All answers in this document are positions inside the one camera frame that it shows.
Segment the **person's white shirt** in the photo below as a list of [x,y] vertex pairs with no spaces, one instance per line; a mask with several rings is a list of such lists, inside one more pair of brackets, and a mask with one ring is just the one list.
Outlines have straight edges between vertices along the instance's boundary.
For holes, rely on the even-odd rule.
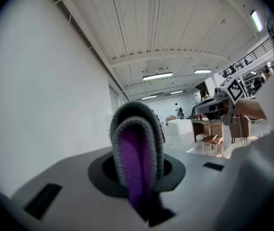
[[[266,29],[274,51],[274,12],[267,11]],[[274,72],[256,94],[270,134],[243,149],[235,184],[222,209],[225,231],[274,231]]]

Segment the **purple and grey cloth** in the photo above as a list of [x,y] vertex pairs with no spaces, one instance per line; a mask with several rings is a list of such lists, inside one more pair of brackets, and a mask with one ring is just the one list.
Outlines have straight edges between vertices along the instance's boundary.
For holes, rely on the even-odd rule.
[[128,190],[133,208],[146,211],[164,176],[164,139],[157,116],[144,103],[125,103],[113,115],[110,136],[118,181]]

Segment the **wooden chair brown seat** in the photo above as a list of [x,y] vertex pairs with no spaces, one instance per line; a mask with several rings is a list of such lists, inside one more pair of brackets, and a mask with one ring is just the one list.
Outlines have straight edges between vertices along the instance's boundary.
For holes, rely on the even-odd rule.
[[[205,154],[205,145],[209,145],[211,149],[214,147],[216,152],[216,157],[223,157],[224,153],[224,145],[223,145],[223,137],[219,137],[218,135],[209,135],[202,140],[202,152]],[[221,145],[222,151],[218,153],[218,146]]]

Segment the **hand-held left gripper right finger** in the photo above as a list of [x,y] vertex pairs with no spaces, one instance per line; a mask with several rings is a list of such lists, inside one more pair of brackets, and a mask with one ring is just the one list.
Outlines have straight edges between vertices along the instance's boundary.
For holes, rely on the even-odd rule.
[[177,150],[165,150],[165,159],[175,159],[184,173],[173,166],[161,183],[161,203],[173,216],[151,231],[225,231],[222,209],[230,192],[225,182],[230,161]]

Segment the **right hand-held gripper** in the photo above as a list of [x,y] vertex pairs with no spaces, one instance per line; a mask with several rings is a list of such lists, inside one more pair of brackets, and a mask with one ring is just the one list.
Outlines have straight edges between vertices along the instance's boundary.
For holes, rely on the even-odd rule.
[[228,126],[233,122],[235,105],[243,96],[244,90],[241,84],[234,78],[228,77],[215,88],[215,99],[206,99],[192,108],[192,114],[213,115],[217,112],[218,117]]

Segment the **black metal railing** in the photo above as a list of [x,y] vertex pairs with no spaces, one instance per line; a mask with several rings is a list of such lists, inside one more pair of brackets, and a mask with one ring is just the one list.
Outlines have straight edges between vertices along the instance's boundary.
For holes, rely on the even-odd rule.
[[255,48],[248,51],[237,62],[220,72],[223,78],[236,77],[239,75],[251,75],[256,72],[261,65],[268,64],[274,58],[274,51],[271,40],[267,37],[262,39]]

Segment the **dark wooden desk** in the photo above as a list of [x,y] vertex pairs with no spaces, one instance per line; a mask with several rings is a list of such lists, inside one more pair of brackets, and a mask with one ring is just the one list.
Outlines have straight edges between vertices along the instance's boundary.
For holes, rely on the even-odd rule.
[[202,120],[192,119],[191,120],[194,141],[197,142],[197,136],[202,136],[203,138],[210,135],[209,125],[211,124],[222,124],[221,120],[208,120],[203,118]]

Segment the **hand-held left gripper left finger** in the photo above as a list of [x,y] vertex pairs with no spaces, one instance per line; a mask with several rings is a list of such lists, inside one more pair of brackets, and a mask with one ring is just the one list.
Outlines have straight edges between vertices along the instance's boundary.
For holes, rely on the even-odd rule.
[[127,199],[113,198],[97,190],[89,180],[88,167],[109,147],[65,158],[41,172],[11,197],[21,208],[48,183],[61,191],[38,224],[48,231],[144,231],[147,224]]

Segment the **white block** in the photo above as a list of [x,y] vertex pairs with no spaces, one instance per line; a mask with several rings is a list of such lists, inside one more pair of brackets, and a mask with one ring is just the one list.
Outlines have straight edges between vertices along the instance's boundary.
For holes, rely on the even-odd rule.
[[170,135],[183,135],[193,131],[189,119],[174,119],[168,121],[168,130]]

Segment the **person's right forearm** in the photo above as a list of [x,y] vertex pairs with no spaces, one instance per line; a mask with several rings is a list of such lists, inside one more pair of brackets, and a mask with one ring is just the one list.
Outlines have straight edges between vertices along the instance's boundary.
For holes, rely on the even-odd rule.
[[263,109],[255,99],[239,99],[235,104],[234,115],[249,116],[263,120],[267,119]]

